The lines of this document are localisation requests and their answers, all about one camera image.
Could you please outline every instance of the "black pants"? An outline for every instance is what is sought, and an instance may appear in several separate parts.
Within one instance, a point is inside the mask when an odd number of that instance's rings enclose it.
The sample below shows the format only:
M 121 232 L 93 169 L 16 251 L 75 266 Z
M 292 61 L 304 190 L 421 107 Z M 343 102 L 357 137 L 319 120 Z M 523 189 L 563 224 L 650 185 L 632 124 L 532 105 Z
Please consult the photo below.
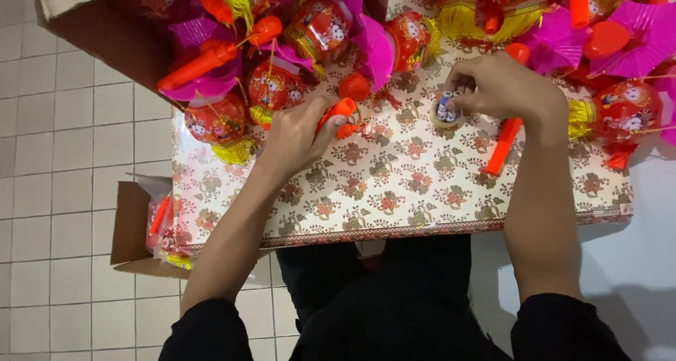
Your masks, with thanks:
M 345 286 L 366 276 L 354 243 L 277 249 L 282 279 L 298 313 L 298 330 Z M 377 273 L 418 288 L 435 301 L 469 309 L 470 235 L 386 240 Z

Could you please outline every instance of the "open cardboard box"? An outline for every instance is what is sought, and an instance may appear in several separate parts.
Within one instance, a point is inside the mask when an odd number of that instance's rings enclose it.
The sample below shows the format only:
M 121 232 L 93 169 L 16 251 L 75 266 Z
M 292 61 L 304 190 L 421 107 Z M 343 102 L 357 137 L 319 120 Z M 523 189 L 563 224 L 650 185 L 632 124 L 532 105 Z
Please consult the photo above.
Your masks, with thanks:
M 387 1 L 365 0 L 364 5 L 374 19 L 384 22 Z M 169 41 L 140 22 L 119 15 L 109 8 L 107 0 L 91 0 L 49 20 L 39 0 L 35 1 L 35 10 L 41 27 L 176 105 L 157 91 L 157 82 L 174 59 Z M 137 175 L 136 182 L 119 182 L 110 264 L 123 272 L 187 279 L 190 271 L 154 260 L 145 248 L 151 198 L 148 190 L 168 194 L 172 190 L 171 179 Z

